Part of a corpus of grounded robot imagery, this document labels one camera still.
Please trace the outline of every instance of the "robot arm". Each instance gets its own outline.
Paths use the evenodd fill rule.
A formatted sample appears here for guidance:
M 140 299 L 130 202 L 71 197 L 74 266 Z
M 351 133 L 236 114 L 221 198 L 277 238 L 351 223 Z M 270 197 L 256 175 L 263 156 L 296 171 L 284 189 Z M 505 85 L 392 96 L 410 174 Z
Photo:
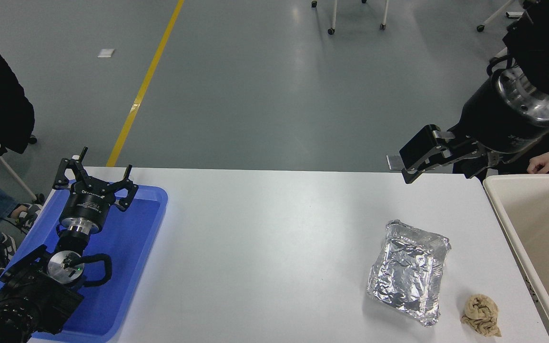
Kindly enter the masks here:
M 488 66 L 489 79 L 466 102 L 459 123 L 448 131 L 429 124 L 399 150 L 406 183 L 451 163 L 471 178 L 514 161 L 549 132 L 549 0 L 525 6 L 503 39 L 508 54 Z M 502 61 L 506 68 L 493 72 Z
M 9 267 L 0 277 L 0 343 L 25 343 L 33 332 L 57 334 L 78 308 L 83 296 L 81 287 L 96 287 L 112 275 L 112 261 L 107 254 L 85 256 L 90 236 L 101 232 L 111 205 L 125 211 L 131 205 L 137 185 L 129 180 L 131 165 L 120 182 L 109 184 L 89 176 L 82 166 L 87 151 L 79 159 L 62 159 L 53 185 L 67 189 L 70 196 L 59 222 L 65 228 L 59 232 L 55 250 L 50 253 L 41 245 Z M 69 185 L 65 170 L 71 169 L 76 182 Z M 126 189 L 128 195 L 117 200 L 115 193 Z M 101 280 L 86 280 L 86 264 L 102 261 L 105 276 Z

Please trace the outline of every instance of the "yellow floor line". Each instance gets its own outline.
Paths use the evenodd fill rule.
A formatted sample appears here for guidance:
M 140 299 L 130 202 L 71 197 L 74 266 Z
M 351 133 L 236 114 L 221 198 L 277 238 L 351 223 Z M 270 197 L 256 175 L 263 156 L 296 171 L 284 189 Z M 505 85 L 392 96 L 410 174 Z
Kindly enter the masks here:
M 139 111 L 139 107 L 141 106 L 141 102 L 143 101 L 145 92 L 148 90 L 148 87 L 150 86 L 150 82 L 152 81 L 152 76 L 154 76 L 154 72 L 162 56 L 162 51 L 166 46 L 168 37 L 171 35 L 171 31 L 173 30 L 175 21 L 177 21 L 177 17 L 179 16 L 179 12 L 181 11 L 181 6 L 183 6 L 183 2 L 184 0 L 178 0 L 177 2 L 175 11 L 173 11 L 173 15 L 171 16 L 171 19 L 169 20 L 168 25 L 166 26 L 166 30 L 162 35 L 161 43 L 160 45 L 158 45 L 158 49 L 154 54 L 152 63 L 150 64 L 150 67 L 148 68 L 148 72 L 146 73 L 145 78 L 143 79 L 143 83 L 139 88 L 139 93 L 137 93 L 137 97 L 135 98 L 135 102 L 133 102 L 132 104 L 131 111 L 128 113 L 128 117 L 126 117 L 124 126 L 122 126 L 122 131 L 120 131 L 120 135 L 118 135 L 116 144 L 113 146 L 112 153 L 109 156 L 109 159 L 107 160 L 107 164 L 106 164 L 107 167 L 115 166 L 118 160 L 118 157 L 120 156 L 120 152 L 122 151 L 122 147 L 124 146 L 126 137 L 128 137 L 128 132 L 131 130 L 131 126 L 133 121 L 135 121 L 135 117 L 137 117 L 137 112 Z

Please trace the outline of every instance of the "shoe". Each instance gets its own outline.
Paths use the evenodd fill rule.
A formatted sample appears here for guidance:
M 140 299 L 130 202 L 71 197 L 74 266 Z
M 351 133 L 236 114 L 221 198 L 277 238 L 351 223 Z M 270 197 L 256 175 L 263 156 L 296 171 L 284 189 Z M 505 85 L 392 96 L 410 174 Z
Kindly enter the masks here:
M 0 242 L 0 276 L 10 263 L 10 258 L 16 253 L 15 239 L 4 233 L 2 235 L 4 239 Z
M 20 215 L 18 215 L 17 226 L 23 230 L 30 230 L 44 207 L 38 204 L 22 205 L 25 206 L 27 210 L 20 212 Z

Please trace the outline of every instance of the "crumpled cloth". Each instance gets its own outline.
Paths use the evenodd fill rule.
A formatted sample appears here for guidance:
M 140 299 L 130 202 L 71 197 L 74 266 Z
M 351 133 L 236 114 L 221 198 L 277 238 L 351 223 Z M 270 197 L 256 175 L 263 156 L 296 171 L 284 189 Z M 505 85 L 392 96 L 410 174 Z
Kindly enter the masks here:
M 483 294 L 472 295 L 466 302 L 464 313 L 461 322 L 469 324 L 475 332 L 486 337 L 501 337 L 497 326 L 499 308 L 491 298 Z

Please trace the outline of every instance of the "white table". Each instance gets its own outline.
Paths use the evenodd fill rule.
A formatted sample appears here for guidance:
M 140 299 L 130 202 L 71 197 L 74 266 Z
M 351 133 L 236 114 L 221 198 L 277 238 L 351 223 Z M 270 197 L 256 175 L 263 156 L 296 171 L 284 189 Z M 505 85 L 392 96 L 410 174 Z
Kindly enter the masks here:
M 87 170 L 111 181 L 123 174 Z M 131 178 L 165 189 L 169 202 L 111 342 L 549 342 L 477 180 L 424 174 L 406 185 L 397 173 L 141 168 Z M 432 328 L 366 296 L 391 219 L 450 238 Z M 460 323 L 474 293 L 499 305 L 503 337 Z

